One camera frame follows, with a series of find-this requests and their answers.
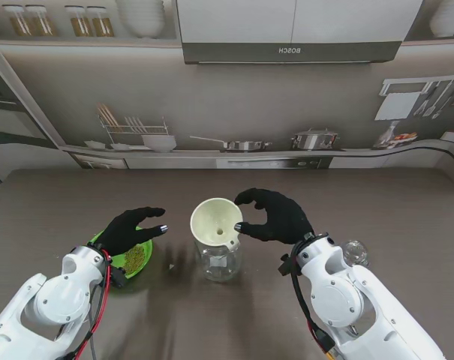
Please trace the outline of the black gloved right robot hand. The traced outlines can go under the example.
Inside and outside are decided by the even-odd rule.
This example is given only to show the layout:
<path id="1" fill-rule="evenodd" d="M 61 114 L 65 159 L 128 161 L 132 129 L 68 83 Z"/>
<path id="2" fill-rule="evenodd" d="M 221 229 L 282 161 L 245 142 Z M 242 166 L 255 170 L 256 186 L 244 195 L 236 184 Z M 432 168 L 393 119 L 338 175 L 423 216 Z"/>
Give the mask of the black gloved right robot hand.
<path id="1" fill-rule="evenodd" d="M 234 226 L 235 231 L 253 239 L 294 245 L 306 235 L 314 234 L 301 206 L 279 192 L 254 187 L 239 193 L 234 203 L 237 206 L 254 203 L 256 210 L 266 212 L 264 224 L 239 222 Z"/>

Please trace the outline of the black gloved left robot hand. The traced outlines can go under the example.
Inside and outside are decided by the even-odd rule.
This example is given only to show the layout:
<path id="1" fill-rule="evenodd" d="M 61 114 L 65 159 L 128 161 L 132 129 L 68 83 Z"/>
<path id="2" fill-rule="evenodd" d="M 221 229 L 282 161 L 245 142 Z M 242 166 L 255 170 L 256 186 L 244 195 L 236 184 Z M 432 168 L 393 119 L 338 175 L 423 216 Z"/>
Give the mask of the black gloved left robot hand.
<path id="1" fill-rule="evenodd" d="M 146 218 L 159 218 L 166 211 L 163 208 L 136 208 L 124 211 L 115 217 L 95 240 L 95 247 L 106 251 L 111 257 L 123 254 L 138 244 L 159 237 L 168 231 L 167 225 L 148 229 L 137 229 Z"/>

